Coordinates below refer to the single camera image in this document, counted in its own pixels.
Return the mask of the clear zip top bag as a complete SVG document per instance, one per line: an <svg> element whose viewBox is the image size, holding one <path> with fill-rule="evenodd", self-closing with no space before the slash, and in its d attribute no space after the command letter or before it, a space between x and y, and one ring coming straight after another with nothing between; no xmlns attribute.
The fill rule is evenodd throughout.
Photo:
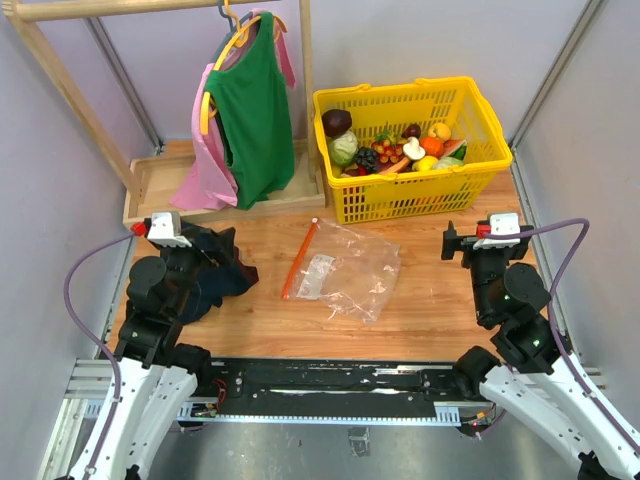
<svg viewBox="0 0 640 480"><path fill-rule="evenodd" d="M373 324L392 297L400 268L399 245L379 234L315 217L281 297L321 301L334 315Z"/></svg>

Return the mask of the yellow plastic shopping basket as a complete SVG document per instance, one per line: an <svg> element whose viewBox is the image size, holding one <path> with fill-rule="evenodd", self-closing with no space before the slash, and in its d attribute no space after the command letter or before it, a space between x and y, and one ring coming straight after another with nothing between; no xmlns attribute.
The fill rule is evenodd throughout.
<svg viewBox="0 0 640 480"><path fill-rule="evenodd" d="M464 210L512 163L493 108L467 76L319 90L313 102L343 224Z"/></svg>

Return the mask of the green toy cabbage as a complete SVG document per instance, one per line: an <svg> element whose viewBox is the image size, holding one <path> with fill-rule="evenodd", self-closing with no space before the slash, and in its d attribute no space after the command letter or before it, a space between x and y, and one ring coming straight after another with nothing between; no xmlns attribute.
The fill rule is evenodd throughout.
<svg viewBox="0 0 640 480"><path fill-rule="evenodd" d="M330 141L328 147L330 160L339 167L347 167L352 163L358 148L357 136L348 130Z"/></svg>

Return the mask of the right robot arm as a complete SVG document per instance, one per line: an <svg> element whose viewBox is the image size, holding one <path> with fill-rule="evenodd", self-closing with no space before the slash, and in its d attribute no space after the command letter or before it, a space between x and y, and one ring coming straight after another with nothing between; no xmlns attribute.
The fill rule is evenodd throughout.
<svg viewBox="0 0 640 480"><path fill-rule="evenodd" d="M553 316L557 287L546 287L536 268L523 262L535 235L580 226L584 218L535 228L516 213L491 214L472 235L449 226L441 257L462 255L469 270L479 326L492 332L496 351L474 346L454 364L453 387L466 400L483 398L513 415L544 440L580 479L636 479L639 431L580 365L569 337Z"/></svg>

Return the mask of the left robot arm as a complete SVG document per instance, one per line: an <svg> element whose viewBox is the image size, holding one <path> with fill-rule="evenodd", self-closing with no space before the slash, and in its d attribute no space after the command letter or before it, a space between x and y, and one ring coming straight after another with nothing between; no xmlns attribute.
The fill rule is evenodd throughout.
<svg viewBox="0 0 640 480"><path fill-rule="evenodd" d="M185 315L208 303L205 275L234 264L235 230L160 227L152 220L136 229L157 253L129 272L125 321L115 350L104 352L113 374L70 479L147 478L182 405L214 383L210 352L178 338Z"/></svg>

